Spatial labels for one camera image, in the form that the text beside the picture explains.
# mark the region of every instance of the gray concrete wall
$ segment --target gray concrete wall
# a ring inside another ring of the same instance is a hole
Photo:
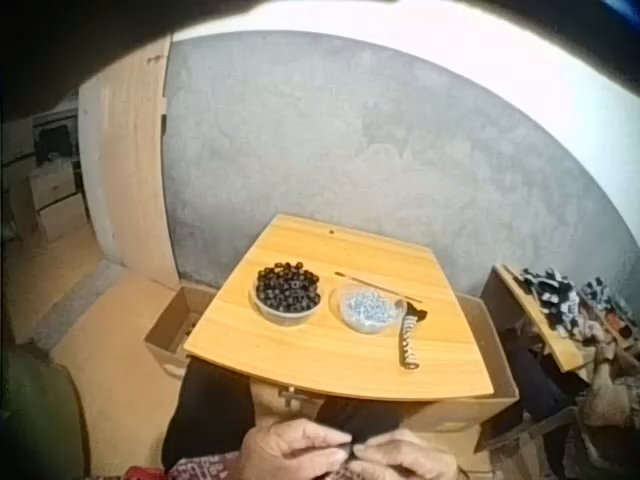
[[[429,246],[457,290],[496,262],[638,291],[640,248],[547,132],[383,47],[293,32],[173,45],[163,170],[182,276],[220,285],[278,211]]]

